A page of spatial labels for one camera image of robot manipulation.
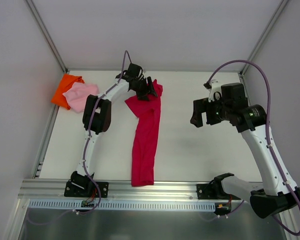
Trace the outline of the aluminium frame post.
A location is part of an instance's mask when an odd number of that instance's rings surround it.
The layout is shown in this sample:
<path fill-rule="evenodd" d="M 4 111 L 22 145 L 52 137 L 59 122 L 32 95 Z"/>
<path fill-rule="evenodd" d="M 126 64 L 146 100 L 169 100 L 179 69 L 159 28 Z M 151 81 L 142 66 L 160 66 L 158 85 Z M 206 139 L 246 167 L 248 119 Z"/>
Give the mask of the aluminium frame post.
<path fill-rule="evenodd" d="M 61 71 L 63 73 L 67 73 L 68 72 L 68 68 L 66 67 L 66 64 L 64 63 L 42 17 L 41 14 L 35 4 L 35 2 L 33 0 L 24 0 L 24 3 L 26 4 L 26 6 L 28 7 L 39 31 L 41 32 L 48 48 L 50 49 L 54 59 L 56 60 L 57 65 L 59 66 L 59 68 L 61 69 Z"/>
<path fill-rule="evenodd" d="M 264 30 L 262 31 L 260 37 L 258 38 L 255 46 L 253 47 L 251 53 L 249 54 L 247 61 L 253 62 L 261 51 L 263 45 L 265 44 L 267 38 L 270 36 L 271 32 L 274 30 L 277 22 L 281 18 L 282 14 L 285 12 L 290 0 L 281 0 L 274 10 L 271 18 L 267 22 Z"/>

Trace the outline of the right aluminium frame post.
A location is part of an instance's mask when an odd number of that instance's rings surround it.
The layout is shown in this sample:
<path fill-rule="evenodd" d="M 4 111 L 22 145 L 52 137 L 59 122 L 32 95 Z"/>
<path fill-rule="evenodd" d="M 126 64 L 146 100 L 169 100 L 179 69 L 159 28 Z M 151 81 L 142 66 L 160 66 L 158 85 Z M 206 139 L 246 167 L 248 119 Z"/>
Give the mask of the right aluminium frame post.
<path fill-rule="evenodd" d="M 249 54 L 247 61 L 253 62 L 261 51 L 263 45 L 265 44 L 267 38 L 270 36 L 271 32 L 274 30 L 277 22 L 281 18 L 282 14 L 285 12 L 290 0 L 281 0 L 274 10 L 271 18 L 267 22 L 264 30 L 262 31 L 260 37 L 258 38 L 255 46 L 253 47 L 251 53 Z"/>

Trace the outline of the magenta t shirt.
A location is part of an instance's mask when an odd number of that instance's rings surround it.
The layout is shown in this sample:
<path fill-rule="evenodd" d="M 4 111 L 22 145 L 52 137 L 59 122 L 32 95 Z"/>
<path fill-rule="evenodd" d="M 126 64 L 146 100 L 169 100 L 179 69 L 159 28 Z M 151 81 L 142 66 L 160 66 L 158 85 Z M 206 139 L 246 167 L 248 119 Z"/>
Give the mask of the magenta t shirt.
<path fill-rule="evenodd" d="M 163 86 L 157 80 L 153 81 L 153 86 L 157 96 L 150 95 L 148 101 L 138 100 L 136 96 L 125 100 L 131 112 L 138 118 L 132 146 L 131 185 L 133 187 L 154 184 Z"/>

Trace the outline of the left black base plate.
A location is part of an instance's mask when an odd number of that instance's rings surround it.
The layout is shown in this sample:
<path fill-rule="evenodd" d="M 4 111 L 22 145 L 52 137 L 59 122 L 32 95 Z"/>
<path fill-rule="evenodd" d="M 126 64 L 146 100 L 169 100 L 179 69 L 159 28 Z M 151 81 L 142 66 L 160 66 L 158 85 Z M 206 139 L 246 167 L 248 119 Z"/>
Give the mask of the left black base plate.
<path fill-rule="evenodd" d="M 76 183 L 69 180 L 64 189 L 64 196 L 69 198 L 90 198 L 93 195 L 101 198 L 108 197 L 109 183 L 104 181 L 96 182 L 100 192 L 98 192 L 96 185 L 90 180 L 86 179 L 83 182 Z"/>

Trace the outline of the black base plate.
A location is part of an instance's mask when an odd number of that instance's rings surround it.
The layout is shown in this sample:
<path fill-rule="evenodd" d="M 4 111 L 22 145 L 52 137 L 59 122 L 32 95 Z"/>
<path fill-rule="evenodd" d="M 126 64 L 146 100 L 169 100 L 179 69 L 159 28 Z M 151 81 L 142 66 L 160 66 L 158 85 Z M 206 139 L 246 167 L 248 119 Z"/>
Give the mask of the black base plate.
<path fill-rule="evenodd" d="M 108 197 L 109 183 L 104 181 L 96 182 L 100 192 L 98 192 L 96 185 L 90 180 L 86 179 L 83 182 L 76 183 L 69 180 L 64 189 L 64 196 L 69 198 L 90 198 L 93 195 L 101 198 Z"/>
<path fill-rule="evenodd" d="M 196 185 L 198 200 L 241 200 L 239 197 L 226 193 L 220 184 L 210 181 L 209 183 L 198 183 Z"/>

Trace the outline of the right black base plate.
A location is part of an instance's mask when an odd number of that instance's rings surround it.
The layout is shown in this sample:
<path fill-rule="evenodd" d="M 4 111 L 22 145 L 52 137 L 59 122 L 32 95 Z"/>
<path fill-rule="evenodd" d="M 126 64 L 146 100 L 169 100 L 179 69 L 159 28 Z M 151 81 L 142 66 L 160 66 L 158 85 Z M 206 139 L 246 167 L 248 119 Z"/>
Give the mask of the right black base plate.
<path fill-rule="evenodd" d="M 196 185 L 198 200 L 241 200 L 239 197 L 226 193 L 220 184 L 210 181 L 209 183 L 198 183 Z"/>

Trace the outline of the aluminium mounting rail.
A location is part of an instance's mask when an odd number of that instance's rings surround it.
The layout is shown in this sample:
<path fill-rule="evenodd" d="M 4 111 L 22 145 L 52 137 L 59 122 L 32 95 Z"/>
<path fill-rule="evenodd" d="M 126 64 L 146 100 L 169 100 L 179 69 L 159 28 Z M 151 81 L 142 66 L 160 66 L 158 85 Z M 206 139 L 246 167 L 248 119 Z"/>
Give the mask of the aluminium mounting rail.
<path fill-rule="evenodd" d="M 24 179 L 19 199 L 65 199 L 66 179 Z M 127 180 L 106 180 L 107 200 L 192 201 L 197 200 L 197 185 L 206 181 L 156 181 L 153 185 L 133 187 Z"/>

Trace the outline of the pink folded t shirt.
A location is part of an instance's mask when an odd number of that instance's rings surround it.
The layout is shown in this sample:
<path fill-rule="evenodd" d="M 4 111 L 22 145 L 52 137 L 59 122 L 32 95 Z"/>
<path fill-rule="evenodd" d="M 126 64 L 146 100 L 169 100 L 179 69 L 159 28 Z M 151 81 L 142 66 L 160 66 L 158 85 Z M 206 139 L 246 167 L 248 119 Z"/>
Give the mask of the pink folded t shirt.
<path fill-rule="evenodd" d="M 65 97 L 67 104 L 74 112 L 82 113 L 85 109 L 88 96 L 96 96 L 99 93 L 100 91 L 96 84 L 75 82 L 72 87 L 62 95 Z"/>

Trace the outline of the left aluminium frame post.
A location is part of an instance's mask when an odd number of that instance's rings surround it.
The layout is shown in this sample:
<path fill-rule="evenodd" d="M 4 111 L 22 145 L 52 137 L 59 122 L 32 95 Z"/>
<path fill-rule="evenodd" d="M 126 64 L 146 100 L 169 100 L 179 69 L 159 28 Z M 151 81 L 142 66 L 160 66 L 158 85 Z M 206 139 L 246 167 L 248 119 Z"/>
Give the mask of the left aluminium frame post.
<path fill-rule="evenodd" d="M 68 68 L 66 67 L 66 64 L 64 63 L 42 17 L 41 14 L 35 4 L 35 2 L 33 0 L 24 0 L 24 3 L 26 4 L 26 6 L 28 7 L 39 31 L 41 32 L 48 48 L 50 49 L 54 59 L 56 60 L 57 65 L 59 66 L 59 68 L 61 69 L 61 71 L 63 73 L 67 73 L 68 72 Z"/>

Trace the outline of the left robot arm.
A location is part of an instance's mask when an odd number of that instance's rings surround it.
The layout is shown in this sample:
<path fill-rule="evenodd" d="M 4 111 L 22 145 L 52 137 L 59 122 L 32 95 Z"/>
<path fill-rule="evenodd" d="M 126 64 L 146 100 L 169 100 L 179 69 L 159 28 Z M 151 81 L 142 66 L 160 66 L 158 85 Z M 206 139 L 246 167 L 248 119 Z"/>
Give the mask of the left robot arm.
<path fill-rule="evenodd" d="M 65 197 L 105 198 L 108 196 L 108 191 L 103 190 L 106 183 L 93 180 L 98 143 L 111 125 L 113 103 L 129 91 L 135 92 L 130 99 L 138 106 L 148 106 L 159 98 L 152 78 L 145 77 L 143 68 L 135 63 L 130 63 L 127 69 L 123 69 L 115 77 L 114 84 L 106 91 L 98 95 L 90 94 L 87 97 L 82 116 L 85 130 L 82 157 L 66 183 Z"/>

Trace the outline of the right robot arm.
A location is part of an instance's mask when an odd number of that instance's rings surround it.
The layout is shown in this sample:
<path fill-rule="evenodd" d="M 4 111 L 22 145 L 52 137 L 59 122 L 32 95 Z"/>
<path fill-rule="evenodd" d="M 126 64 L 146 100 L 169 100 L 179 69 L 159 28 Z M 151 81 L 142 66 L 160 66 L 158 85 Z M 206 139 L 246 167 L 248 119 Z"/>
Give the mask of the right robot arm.
<path fill-rule="evenodd" d="M 190 123 L 202 127 L 228 121 L 247 143 L 258 167 L 262 182 L 251 183 L 224 173 L 203 187 L 197 185 L 198 199 L 227 200 L 230 196 L 248 202 L 255 214 L 264 219 L 289 210 L 300 202 L 300 187 L 285 167 L 275 146 L 271 130 L 266 126 L 267 114 L 258 104 L 249 105 L 243 84 L 205 83 L 207 98 L 193 101 Z"/>

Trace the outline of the orange folded t shirt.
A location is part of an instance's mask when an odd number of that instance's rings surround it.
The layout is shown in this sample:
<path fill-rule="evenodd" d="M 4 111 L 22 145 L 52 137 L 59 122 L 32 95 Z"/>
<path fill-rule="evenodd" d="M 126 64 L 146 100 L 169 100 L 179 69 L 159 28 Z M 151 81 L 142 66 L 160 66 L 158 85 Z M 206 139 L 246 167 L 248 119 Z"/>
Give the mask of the orange folded t shirt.
<path fill-rule="evenodd" d="M 71 107 L 63 94 L 70 90 L 74 83 L 84 84 L 85 81 L 83 80 L 82 76 L 75 76 L 65 73 L 51 99 L 51 103 L 65 108 L 66 110 L 70 110 Z"/>

